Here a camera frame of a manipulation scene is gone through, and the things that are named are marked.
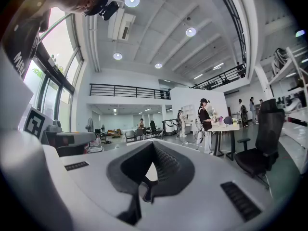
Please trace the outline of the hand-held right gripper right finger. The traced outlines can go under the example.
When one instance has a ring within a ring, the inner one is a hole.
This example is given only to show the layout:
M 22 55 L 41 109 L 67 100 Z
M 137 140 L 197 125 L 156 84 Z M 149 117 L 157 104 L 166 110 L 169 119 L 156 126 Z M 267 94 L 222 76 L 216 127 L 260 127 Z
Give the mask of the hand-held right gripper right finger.
M 157 180 L 150 180 L 146 176 L 143 178 L 141 184 L 147 189 L 142 197 L 145 202 L 152 203 L 156 197 L 175 196 L 194 178 L 193 162 L 158 141 L 152 142 L 151 164 L 156 169 Z

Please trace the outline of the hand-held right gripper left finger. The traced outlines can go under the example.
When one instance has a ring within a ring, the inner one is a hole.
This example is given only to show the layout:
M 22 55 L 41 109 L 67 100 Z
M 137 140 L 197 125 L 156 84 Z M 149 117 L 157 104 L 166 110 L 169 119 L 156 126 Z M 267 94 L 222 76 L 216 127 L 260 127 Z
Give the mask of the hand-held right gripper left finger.
M 151 141 L 138 144 L 137 148 L 112 160 L 107 167 L 106 175 L 113 187 L 120 193 L 127 193 L 131 201 L 127 210 L 121 212 L 117 218 L 130 225 L 135 225 L 141 218 L 139 200 L 139 186 L 145 184 L 144 199 L 152 200 L 151 191 L 154 181 L 149 180 L 146 174 L 153 163 L 154 147 Z

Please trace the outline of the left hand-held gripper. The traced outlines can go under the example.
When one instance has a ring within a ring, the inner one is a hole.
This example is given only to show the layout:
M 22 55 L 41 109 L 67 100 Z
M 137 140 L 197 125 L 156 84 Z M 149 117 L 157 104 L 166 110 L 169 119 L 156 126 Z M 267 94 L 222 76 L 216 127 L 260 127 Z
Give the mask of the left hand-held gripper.
M 63 132 L 59 120 L 52 120 L 33 107 L 29 110 L 23 131 L 36 136 L 43 145 L 54 147 L 60 157 L 75 154 L 75 148 L 70 144 L 86 144 L 96 139 L 94 132 Z

